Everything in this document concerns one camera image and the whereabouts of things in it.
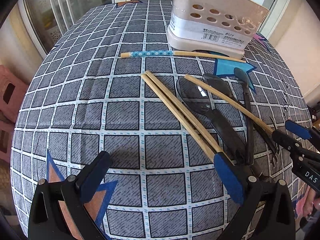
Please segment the person's hand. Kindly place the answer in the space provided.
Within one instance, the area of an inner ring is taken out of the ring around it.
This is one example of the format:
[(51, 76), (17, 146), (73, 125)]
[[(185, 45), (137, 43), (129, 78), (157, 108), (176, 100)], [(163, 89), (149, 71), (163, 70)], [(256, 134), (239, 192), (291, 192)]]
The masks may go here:
[(317, 192), (314, 189), (309, 188), (302, 209), (303, 217), (306, 218), (310, 216), (313, 212), (313, 209), (319, 210), (319, 197), (317, 196)]

